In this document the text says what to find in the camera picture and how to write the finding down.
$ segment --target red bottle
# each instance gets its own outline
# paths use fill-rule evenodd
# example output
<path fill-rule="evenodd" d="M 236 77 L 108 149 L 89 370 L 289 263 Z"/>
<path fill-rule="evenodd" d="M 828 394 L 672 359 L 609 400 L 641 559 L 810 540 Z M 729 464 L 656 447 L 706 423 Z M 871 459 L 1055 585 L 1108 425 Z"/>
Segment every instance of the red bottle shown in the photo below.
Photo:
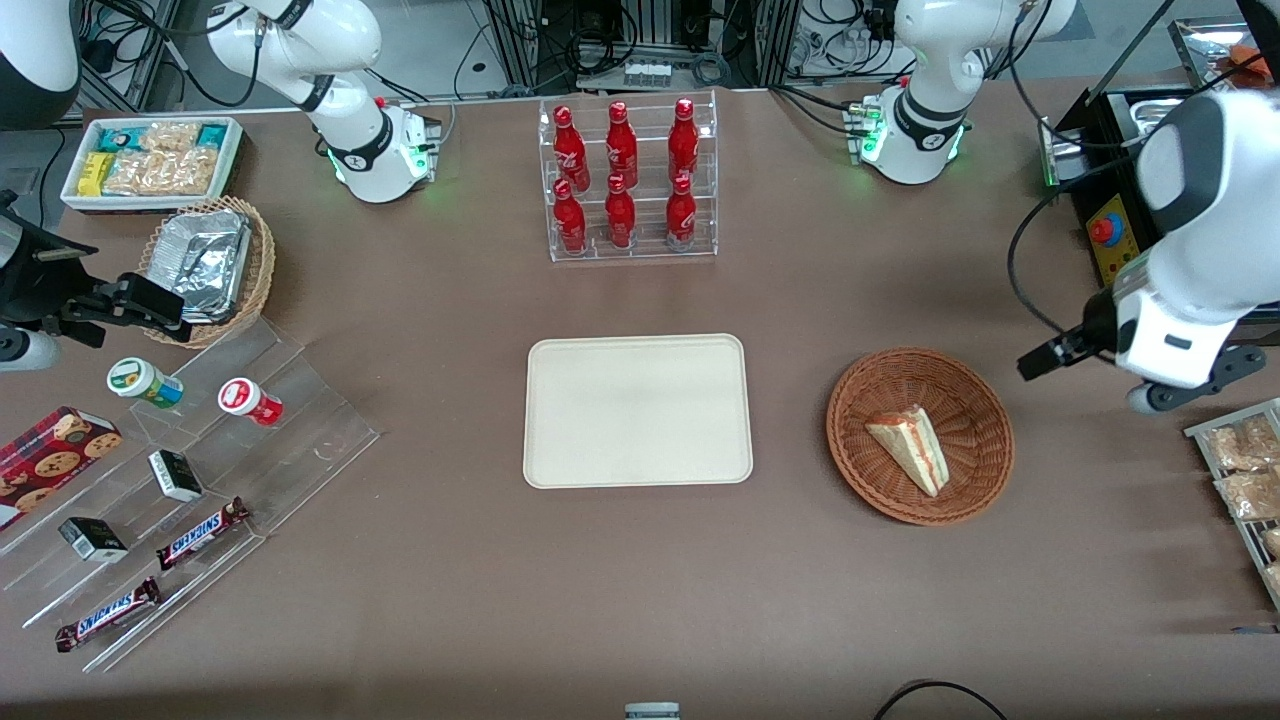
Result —
<path fill-rule="evenodd" d="M 609 105 L 609 135 L 604 138 L 604 147 L 609 152 L 609 172 L 622 173 L 627 188 L 635 187 L 640 182 L 640 158 L 636 131 L 627 120 L 626 102 Z"/>
<path fill-rule="evenodd" d="M 672 183 L 676 191 L 667 200 L 667 246 L 676 252 L 685 252 L 694 243 L 694 214 L 698 204 L 690 195 L 692 181 L 689 173 L 680 173 Z"/>
<path fill-rule="evenodd" d="M 692 176 L 698 169 L 698 126 L 694 124 L 694 101 L 687 97 L 676 100 L 676 123 L 667 137 L 667 152 L 671 182 L 676 182 L 680 173 Z"/>
<path fill-rule="evenodd" d="M 626 176 L 609 176 L 609 197 L 604 201 L 604 213 L 609 217 L 609 242 L 620 250 L 627 250 L 636 240 L 636 202 L 627 192 Z"/>
<path fill-rule="evenodd" d="M 591 187 L 591 173 L 586 169 L 582 133 L 573 127 L 573 113 L 561 105 L 552 117 L 556 118 L 556 164 L 559 165 L 561 177 L 573 186 L 573 192 L 586 192 Z"/>
<path fill-rule="evenodd" d="M 552 186 L 556 192 L 556 205 L 552 214 L 556 215 L 556 232 L 561 236 L 564 252 L 581 255 L 586 252 L 586 215 L 582 206 L 573 197 L 573 188 L 564 178 L 557 178 Z"/>

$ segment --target bread slice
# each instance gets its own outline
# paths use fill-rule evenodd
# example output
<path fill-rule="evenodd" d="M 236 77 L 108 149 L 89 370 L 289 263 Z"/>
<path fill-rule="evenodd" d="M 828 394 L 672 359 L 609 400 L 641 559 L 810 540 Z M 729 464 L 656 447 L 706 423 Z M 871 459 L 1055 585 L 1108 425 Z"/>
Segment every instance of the bread slice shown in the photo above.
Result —
<path fill-rule="evenodd" d="M 938 436 L 923 407 L 876 415 L 867 421 L 867 432 L 929 497 L 937 497 L 951 478 Z"/>

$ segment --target wicker basket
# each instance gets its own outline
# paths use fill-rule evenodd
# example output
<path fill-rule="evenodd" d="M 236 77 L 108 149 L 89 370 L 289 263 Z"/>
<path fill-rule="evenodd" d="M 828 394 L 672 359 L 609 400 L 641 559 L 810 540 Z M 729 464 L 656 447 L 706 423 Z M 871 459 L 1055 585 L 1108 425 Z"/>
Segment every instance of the wicker basket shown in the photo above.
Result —
<path fill-rule="evenodd" d="M 924 407 L 951 479 L 929 497 L 864 424 L 877 413 Z M 986 510 L 1014 469 L 1014 430 L 996 393 L 941 352 L 896 347 L 854 363 L 827 406 L 827 442 L 845 480 L 873 507 L 916 525 L 947 525 Z"/>
<path fill-rule="evenodd" d="M 244 260 L 244 277 L 241 279 L 239 296 L 236 299 L 236 315 L 220 325 L 192 325 L 191 340 L 177 342 L 156 331 L 145 331 L 147 337 L 166 345 L 179 345 L 192 350 L 204 350 L 215 340 L 244 328 L 257 319 L 266 305 L 266 296 L 271 291 L 271 272 L 275 270 L 275 241 L 271 238 L 271 228 L 266 227 L 262 215 L 248 202 L 238 197 L 219 197 L 198 202 L 189 208 L 183 208 L 178 214 L 212 213 L 215 210 L 236 210 L 250 218 L 253 223 L 253 236 L 250 238 L 248 258 Z M 151 254 L 156 249 L 156 238 L 160 236 L 157 227 L 151 233 L 151 241 L 142 251 L 142 260 L 138 263 L 138 272 L 146 274 L 151 264 Z"/>

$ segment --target emergency stop button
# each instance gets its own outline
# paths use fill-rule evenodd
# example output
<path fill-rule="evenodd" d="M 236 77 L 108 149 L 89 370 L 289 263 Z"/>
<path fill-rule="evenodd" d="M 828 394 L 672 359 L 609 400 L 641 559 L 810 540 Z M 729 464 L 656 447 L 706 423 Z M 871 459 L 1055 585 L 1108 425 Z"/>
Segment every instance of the emergency stop button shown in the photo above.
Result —
<path fill-rule="evenodd" d="M 1107 213 L 1089 224 L 1089 240 L 1102 247 L 1115 247 L 1121 237 L 1124 237 L 1124 220 L 1115 213 Z"/>

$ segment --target brown tabletop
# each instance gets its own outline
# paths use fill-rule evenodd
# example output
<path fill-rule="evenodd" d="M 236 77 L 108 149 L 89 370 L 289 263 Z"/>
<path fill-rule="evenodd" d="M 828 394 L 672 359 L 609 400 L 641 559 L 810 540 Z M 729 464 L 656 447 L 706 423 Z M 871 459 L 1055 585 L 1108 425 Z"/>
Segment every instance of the brown tabletop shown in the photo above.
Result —
<path fill-rule="evenodd" d="M 1083 86 L 1033 90 L 1057 113 Z M 1048 336 L 1005 251 L 1041 173 L 1005 83 L 923 187 L 850 167 L 771 94 L 718 100 L 721 255 L 644 268 L 552 266 L 536 101 L 462 108 L 442 179 L 384 206 L 334 181 L 303 115 L 242 115 L 236 191 L 279 245 L 266 314 L 385 436 L 105 675 L 20 630 L 0 593 L 0 716 L 608 719 L 675 700 L 689 720 L 869 717 L 940 678 L 1020 717 L 1274 717 L 1280 638 L 1228 633 L 1274 616 L 1180 430 L 1277 395 L 1275 370 L 1161 418 L 1130 413 L 1135 379 L 1102 364 L 1019 379 Z M 87 265 L 106 277 L 155 223 L 69 211 L 61 229 L 102 249 Z M 1068 323 L 1096 287 L 1075 227 L 1048 209 L 1021 265 Z M 525 483 L 530 346 L 700 332 L 746 347 L 745 483 Z M 1014 477 L 969 523 L 878 515 L 827 454 L 836 378 L 896 345 L 968 363 L 1012 418 Z M 64 347 L 55 370 L 0 375 L 0 437 L 60 404 L 119 415 L 114 360 L 188 356 L 136 329 Z M 938 691 L 897 716 L 973 707 Z"/>

